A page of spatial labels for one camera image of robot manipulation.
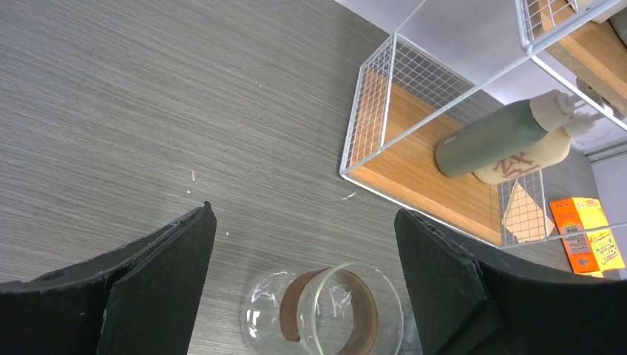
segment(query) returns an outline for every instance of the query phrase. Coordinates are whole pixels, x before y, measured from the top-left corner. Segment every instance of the cream bottle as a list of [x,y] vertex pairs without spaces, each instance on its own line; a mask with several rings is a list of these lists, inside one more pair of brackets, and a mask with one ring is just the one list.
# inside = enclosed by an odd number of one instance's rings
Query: cream bottle
[[572,139],[590,132],[594,122],[602,117],[601,114],[576,113],[570,122],[550,132],[538,142],[528,145],[508,158],[477,169],[474,174],[481,182],[496,185],[560,163],[568,156]]

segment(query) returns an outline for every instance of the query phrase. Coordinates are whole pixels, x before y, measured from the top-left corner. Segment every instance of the red printed logo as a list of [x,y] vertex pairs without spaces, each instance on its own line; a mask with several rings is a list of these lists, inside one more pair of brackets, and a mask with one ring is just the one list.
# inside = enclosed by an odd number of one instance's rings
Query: red printed logo
[[519,152],[517,155],[501,159],[492,170],[501,173],[503,178],[513,179],[542,167],[533,160],[526,159],[525,156],[525,153]]

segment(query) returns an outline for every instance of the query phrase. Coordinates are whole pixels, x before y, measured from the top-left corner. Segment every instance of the gray wood grain table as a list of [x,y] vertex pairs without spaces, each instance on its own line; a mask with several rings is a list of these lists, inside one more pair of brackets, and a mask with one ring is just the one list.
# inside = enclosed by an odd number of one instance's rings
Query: gray wood grain table
[[[4,0],[0,282],[208,200],[217,239],[190,354],[246,354],[240,305],[278,266],[366,261],[407,305],[397,207],[337,175],[358,67],[385,37],[331,0]],[[553,197],[596,194],[579,155],[551,178]],[[512,253],[568,269],[559,242]]]

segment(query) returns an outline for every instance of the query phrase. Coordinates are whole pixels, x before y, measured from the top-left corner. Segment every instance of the white wire shelf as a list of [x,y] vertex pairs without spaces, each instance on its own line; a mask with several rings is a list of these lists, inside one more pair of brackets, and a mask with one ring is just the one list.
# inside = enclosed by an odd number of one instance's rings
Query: white wire shelf
[[[536,56],[619,0],[598,0],[586,11],[555,21],[551,30],[542,33],[535,30],[533,21],[538,6],[548,1],[553,9],[557,0],[515,1],[524,55],[479,84],[466,80],[403,36],[400,29],[407,20],[384,41],[360,67],[339,171],[351,183],[499,248],[563,237],[554,231],[547,213],[541,171],[491,187],[473,176],[464,177],[463,183],[443,175],[435,181],[438,172],[437,168],[433,172],[433,152],[428,150],[433,142],[421,140],[435,139],[434,135],[451,129],[454,132],[501,107],[482,89],[528,60],[627,131],[627,125]],[[561,7],[553,10],[563,11]],[[446,196],[467,187],[467,198]],[[438,189],[444,190],[442,196],[434,192]],[[453,206],[452,200],[461,201],[463,208]]]

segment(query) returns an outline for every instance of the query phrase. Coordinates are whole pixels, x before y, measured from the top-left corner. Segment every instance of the bottle cap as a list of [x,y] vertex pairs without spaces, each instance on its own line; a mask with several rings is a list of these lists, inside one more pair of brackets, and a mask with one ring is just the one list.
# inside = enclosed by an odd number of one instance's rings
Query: bottle cap
[[564,131],[570,138],[576,138],[592,130],[594,122],[598,119],[588,113],[575,113],[575,117],[564,125]]
[[533,118],[542,129],[552,132],[572,118],[575,105],[568,98],[560,90],[551,90],[529,100]]

